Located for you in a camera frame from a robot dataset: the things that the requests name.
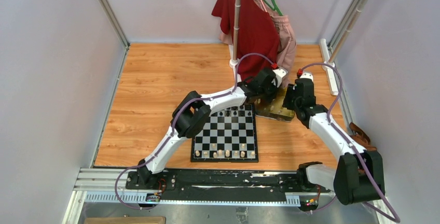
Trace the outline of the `yellow metal tin box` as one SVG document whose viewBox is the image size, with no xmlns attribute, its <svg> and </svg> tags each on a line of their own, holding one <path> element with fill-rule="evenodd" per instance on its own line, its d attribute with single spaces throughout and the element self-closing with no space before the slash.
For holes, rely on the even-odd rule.
<svg viewBox="0 0 440 224">
<path fill-rule="evenodd" d="M 291 122 L 295 117 L 295 112 L 283 107 L 286 91 L 287 88 L 280 89 L 271 103 L 258 99 L 254 103 L 256 115 L 267 119 Z"/>
</svg>

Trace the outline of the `black white chess board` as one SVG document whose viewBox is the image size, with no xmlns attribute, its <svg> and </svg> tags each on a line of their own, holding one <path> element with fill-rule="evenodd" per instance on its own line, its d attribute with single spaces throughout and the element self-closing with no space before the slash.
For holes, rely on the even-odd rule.
<svg viewBox="0 0 440 224">
<path fill-rule="evenodd" d="M 230 157 L 225 157 L 230 150 Z M 258 162 L 254 104 L 213 113 L 191 140 L 191 162 Z"/>
</svg>

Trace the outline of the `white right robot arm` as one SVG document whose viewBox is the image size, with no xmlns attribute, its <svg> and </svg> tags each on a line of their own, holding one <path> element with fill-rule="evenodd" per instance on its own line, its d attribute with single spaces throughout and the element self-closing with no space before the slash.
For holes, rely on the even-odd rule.
<svg viewBox="0 0 440 224">
<path fill-rule="evenodd" d="M 367 150 L 334 120 L 328 109 L 316 103 L 314 83 L 296 79 L 287 88 L 283 107 L 293 110 L 297 119 L 315 133 L 338 160 L 334 170 L 321 162 L 299 165 L 297 187 L 310 191 L 316 185 L 335 192 L 343 205 L 379 200 L 385 195 L 383 160 L 376 150 Z"/>
</svg>

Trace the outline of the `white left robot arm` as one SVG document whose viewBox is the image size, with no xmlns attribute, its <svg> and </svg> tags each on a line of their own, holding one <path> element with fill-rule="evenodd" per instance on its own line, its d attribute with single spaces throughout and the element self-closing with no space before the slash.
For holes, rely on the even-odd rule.
<svg viewBox="0 0 440 224">
<path fill-rule="evenodd" d="M 191 91 L 172 114 L 170 126 L 157 147 L 137 166 L 139 183 L 154 189 L 159 175 L 179 146 L 202 131 L 210 116 L 230 107 L 251 104 L 258 99 L 272 101 L 281 87 L 287 71 L 280 67 L 262 69 L 249 82 L 243 80 L 227 90 L 211 94 Z"/>
</svg>

